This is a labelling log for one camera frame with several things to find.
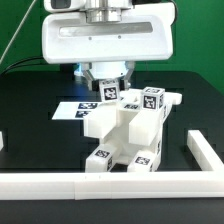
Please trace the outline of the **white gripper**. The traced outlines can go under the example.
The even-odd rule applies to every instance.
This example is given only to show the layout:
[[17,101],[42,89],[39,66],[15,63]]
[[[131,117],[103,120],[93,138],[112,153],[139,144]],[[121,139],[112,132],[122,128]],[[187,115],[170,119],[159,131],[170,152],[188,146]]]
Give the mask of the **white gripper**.
[[131,0],[43,0],[42,52],[50,64],[84,63],[90,91],[99,91],[93,62],[127,61],[120,89],[128,90],[133,61],[173,54],[173,2],[135,5]]

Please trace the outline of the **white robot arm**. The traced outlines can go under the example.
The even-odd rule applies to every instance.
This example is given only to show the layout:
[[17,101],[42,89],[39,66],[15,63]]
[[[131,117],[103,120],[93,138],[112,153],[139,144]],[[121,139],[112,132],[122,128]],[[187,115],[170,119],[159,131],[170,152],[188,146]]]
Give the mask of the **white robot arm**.
[[89,88],[122,77],[138,61],[173,54],[173,0],[43,0],[42,52],[50,64],[79,64]]

